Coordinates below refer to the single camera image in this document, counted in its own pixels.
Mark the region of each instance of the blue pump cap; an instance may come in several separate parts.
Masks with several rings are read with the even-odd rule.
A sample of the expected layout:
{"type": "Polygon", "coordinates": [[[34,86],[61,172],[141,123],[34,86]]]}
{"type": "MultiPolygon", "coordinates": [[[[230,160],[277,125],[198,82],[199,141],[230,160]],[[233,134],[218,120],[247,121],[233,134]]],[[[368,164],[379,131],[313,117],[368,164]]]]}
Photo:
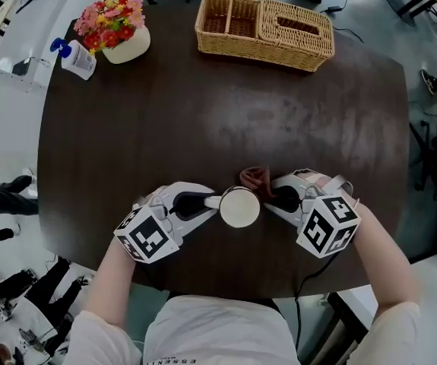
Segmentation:
{"type": "Polygon", "coordinates": [[[56,38],[52,41],[51,46],[49,47],[51,52],[55,52],[59,50],[59,55],[62,58],[67,58],[71,54],[71,47],[66,43],[64,39],[56,38]]]}

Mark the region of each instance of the hand sanitizer bottle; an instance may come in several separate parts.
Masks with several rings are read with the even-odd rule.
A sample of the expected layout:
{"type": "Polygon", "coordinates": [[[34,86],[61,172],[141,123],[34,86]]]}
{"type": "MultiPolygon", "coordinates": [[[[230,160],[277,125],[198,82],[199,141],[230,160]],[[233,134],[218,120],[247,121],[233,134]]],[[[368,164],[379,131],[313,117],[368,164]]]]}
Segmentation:
{"type": "Polygon", "coordinates": [[[52,52],[59,51],[61,66],[72,71],[84,80],[91,77],[97,66],[97,59],[86,50],[77,40],[69,44],[61,38],[56,38],[50,47],[52,52]]]}

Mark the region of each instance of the white flower pot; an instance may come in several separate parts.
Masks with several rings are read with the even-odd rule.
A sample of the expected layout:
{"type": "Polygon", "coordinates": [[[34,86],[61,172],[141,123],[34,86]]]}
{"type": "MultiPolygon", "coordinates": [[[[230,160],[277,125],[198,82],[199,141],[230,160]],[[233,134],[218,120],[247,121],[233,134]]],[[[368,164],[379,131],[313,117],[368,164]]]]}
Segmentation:
{"type": "Polygon", "coordinates": [[[120,43],[113,49],[103,49],[103,54],[112,64],[121,64],[144,54],[150,45],[150,34],[147,27],[135,30],[131,39],[120,43]]]}

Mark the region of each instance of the wicker basket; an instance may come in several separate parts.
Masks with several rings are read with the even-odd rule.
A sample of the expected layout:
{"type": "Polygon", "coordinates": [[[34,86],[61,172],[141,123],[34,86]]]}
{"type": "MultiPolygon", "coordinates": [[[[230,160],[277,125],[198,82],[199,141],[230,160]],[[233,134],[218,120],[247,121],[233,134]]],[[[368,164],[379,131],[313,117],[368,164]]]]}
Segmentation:
{"type": "Polygon", "coordinates": [[[306,71],[334,55],[328,17],[274,0],[202,0],[195,31],[202,52],[306,71]]]}

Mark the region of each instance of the white cup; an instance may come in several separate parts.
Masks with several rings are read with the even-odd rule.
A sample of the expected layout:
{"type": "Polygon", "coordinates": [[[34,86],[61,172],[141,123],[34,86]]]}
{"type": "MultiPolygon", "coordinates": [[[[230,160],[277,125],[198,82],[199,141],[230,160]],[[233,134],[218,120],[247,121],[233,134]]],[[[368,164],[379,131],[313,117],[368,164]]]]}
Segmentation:
{"type": "Polygon", "coordinates": [[[257,195],[244,186],[233,186],[221,196],[206,198],[204,205],[220,210],[225,223],[235,228],[250,226],[261,211],[257,195]]]}

